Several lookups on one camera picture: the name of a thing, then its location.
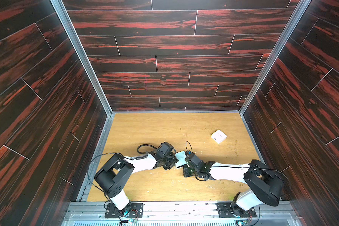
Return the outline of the mint drawer-style jewelry box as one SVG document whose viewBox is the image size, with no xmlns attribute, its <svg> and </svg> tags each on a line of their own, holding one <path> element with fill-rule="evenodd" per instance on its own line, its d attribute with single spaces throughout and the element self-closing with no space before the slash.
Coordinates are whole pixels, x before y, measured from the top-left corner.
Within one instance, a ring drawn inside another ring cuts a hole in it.
<svg viewBox="0 0 339 226">
<path fill-rule="evenodd" d="M 185 151 L 181 151 L 175 154 L 176 158 L 178 159 L 178 161 L 175 163 L 176 168 L 181 168 L 184 165 L 187 164 L 187 162 L 185 161 L 186 158 L 186 152 Z"/>
</svg>

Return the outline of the small white jewelry box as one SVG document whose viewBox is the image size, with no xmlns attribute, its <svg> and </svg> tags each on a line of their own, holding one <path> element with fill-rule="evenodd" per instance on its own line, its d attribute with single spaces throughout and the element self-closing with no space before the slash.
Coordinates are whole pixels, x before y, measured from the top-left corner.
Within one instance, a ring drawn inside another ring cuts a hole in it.
<svg viewBox="0 0 339 226">
<path fill-rule="evenodd" d="M 222 132 L 221 130 L 217 130 L 214 133 L 211 134 L 211 138 L 217 143 L 220 144 L 221 142 L 223 142 L 226 138 L 227 135 Z"/>
</svg>

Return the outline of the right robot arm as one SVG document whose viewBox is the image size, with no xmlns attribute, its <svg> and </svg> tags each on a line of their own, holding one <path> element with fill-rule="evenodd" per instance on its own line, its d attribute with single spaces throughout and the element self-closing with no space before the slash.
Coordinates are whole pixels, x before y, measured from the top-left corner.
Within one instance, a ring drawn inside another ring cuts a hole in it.
<svg viewBox="0 0 339 226">
<path fill-rule="evenodd" d="M 260 204 L 276 207 L 285 184 L 282 175 L 259 160 L 249 164 L 205 163 L 196 156 L 187 157 L 183 166 L 184 177 L 194 176 L 199 181 L 229 180 L 247 184 L 245 192 L 239 192 L 231 202 L 229 211 L 236 217 L 250 216 L 251 209 Z"/>
</svg>

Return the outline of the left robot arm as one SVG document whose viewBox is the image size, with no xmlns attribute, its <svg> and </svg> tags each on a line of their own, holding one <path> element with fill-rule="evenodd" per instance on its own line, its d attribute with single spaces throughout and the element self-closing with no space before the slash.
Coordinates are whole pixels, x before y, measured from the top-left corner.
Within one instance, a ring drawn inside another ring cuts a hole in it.
<svg viewBox="0 0 339 226">
<path fill-rule="evenodd" d="M 129 211 L 131 202 L 123 189 L 131 175 L 140 171 L 154 170 L 160 167 L 169 170 L 173 168 L 178 161 L 173 153 L 169 155 L 147 153 L 136 157 L 127 157 L 120 153 L 115 153 L 104 166 L 97 171 L 94 180 L 120 214 L 124 215 Z"/>
</svg>

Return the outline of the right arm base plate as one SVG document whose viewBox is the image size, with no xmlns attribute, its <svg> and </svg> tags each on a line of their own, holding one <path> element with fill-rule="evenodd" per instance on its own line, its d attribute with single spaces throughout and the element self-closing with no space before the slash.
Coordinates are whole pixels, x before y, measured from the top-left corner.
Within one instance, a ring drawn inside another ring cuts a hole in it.
<svg viewBox="0 0 339 226">
<path fill-rule="evenodd" d="M 231 202 L 218 202 L 216 207 L 220 218 L 255 218 L 257 216 L 254 208 L 245 211 Z"/>
</svg>

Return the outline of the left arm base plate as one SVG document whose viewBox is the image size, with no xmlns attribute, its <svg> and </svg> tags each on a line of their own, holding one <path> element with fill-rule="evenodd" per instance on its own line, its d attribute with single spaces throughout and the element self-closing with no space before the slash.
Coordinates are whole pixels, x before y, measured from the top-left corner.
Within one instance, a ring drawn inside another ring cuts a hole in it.
<svg viewBox="0 0 339 226">
<path fill-rule="evenodd" d="M 113 203 L 106 206 L 105 218 L 142 218 L 144 204 L 130 202 L 123 210 L 119 210 Z"/>
</svg>

